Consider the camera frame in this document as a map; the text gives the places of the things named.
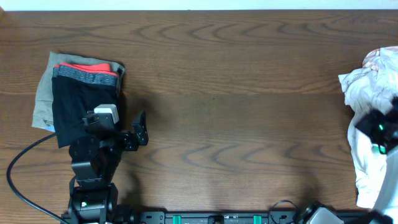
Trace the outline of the white t-shirt with pixel logo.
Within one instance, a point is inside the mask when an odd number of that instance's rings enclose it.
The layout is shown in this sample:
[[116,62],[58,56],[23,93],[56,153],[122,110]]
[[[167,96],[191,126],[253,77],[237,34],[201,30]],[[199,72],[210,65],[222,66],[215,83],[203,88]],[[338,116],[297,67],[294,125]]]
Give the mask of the white t-shirt with pixel logo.
[[397,68],[377,71],[362,66],[338,78],[345,104],[354,111],[348,127],[348,142],[356,174],[356,204],[373,208],[385,177],[386,156],[378,152],[355,124],[371,109],[386,113],[392,108],[391,100],[397,95]]

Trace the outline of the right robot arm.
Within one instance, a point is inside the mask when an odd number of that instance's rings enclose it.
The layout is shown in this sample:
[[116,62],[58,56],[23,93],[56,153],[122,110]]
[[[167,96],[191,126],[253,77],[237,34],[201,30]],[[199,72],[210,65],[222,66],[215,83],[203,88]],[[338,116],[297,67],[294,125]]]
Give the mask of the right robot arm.
[[[364,115],[355,128],[376,144],[381,154],[386,155],[385,177],[371,212],[361,215],[351,224],[394,223],[397,221],[397,97],[386,113],[373,109]],[[314,202],[298,211],[293,223],[343,223],[337,213]]]

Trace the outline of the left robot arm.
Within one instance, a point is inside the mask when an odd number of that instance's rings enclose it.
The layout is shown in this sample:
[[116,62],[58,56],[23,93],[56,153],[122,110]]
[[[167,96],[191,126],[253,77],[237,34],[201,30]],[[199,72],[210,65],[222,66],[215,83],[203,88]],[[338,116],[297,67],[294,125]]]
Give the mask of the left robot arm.
[[147,145],[146,112],[141,111],[134,120],[132,132],[118,130],[111,113],[90,111],[82,120],[88,134],[69,147],[75,176],[70,181],[68,213],[63,217],[72,224],[139,223],[134,209],[118,204],[112,179],[124,151]]

